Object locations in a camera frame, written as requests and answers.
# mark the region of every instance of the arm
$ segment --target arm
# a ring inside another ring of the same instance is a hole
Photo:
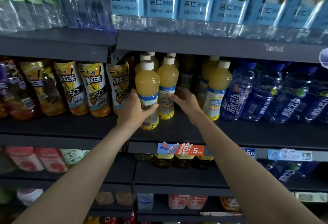
[[[170,99],[199,129],[249,223],[322,224],[270,172],[202,112],[194,94],[187,89],[178,89],[176,93],[180,98],[170,94]]]
[[[120,110],[117,125],[80,162],[56,181],[13,224],[82,224],[122,145],[156,111],[141,109],[135,89]]]

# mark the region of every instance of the hand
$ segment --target hand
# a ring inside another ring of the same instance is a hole
[[[196,119],[200,115],[204,115],[203,111],[199,107],[196,96],[188,89],[177,87],[175,94],[168,93],[168,97],[171,101],[174,101],[181,107],[193,125],[195,125]]]
[[[149,109],[142,110],[137,91],[132,89],[131,94],[125,99],[124,106],[118,113],[116,127],[130,130],[134,133],[145,119],[156,111],[158,106],[159,105],[156,103]]]

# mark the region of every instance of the price tag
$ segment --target price tag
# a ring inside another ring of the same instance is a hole
[[[312,161],[312,151],[298,151],[294,149],[283,148],[281,150],[269,149],[268,159],[282,161]]]
[[[204,156],[204,146],[193,145],[190,143],[183,144],[168,144],[166,142],[157,144],[158,154],[175,154],[188,156]]]
[[[246,148],[246,147],[241,147],[249,156],[255,158],[256,156],[256,149],[255,148]]]
[[[301,202],[328,202],[327,193],[295,192],[295,197]]]

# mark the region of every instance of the shelf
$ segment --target shelf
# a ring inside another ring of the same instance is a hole
[[[0,121],[0,145],[90,150],[115,127],[116,121],[114,114],[103,118],[64,114],[24,122],[5,119]],[[218,120],[215,123],[241,147],[256,148],[256,158],[267,158],[268,149],[291,148],[310,150],[314,161],[328,162],[328,129],[325,125],[291,121],[275,125],[242,120]],[[176,107],[174,117],[161,120],[154,130],[138,129],[129,140],[128,152],[157,153],[157,143],[164,141],[205,144],[197,128]]]
[[[0,205],[0,209],[6,209],[6,212],[20,212],[26,209],[18,199],[14,199],[6,205]],[[134,210],[134,206],[121,206],[117,202],[110,205],[99,205],[94,202],[86,216],[93,217],[111,217],[111,218],[129,218]]]
[[[107,62],[116,35],[92,29],[51,28],[0,36],[0,55]]]
[[[167,195],[155,195],[153,209],[150,212],[137,211],[138,221],[153,222],[245,222],[243,216],[202,216],[201,212],[221,212],[226,211],[220,204],[218,197],[209,197],[201,210],[193,210],[185,207],[184,209],[170,209],[168,206]]]
[[[117,49],[319,63],[325,46],[150,31],[118,31]]]
[[[105,177],[100,190],[105,192],[129,192],[131,189],[134,167],[135,160],[132,156],[123,156],[119,154]],[[0,175],[0,186],[47,189],[61,176],[61,173],[52,173],[47,170],[39,172],[16,170]]]
[[[215,165],[208,170],[175,167],[163,169],[153,164],[137,162],[133,182],[136,193],[234,196]],[[287,188],[296,192],[328,192],[328,181],[312,175],[295,176],[288,182]]]

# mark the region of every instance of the right arm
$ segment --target right arm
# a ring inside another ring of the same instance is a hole
[[[169,98],[198,128],[249,223],[322,224],[270,172],[233,142],[200,109],[189,90]]]

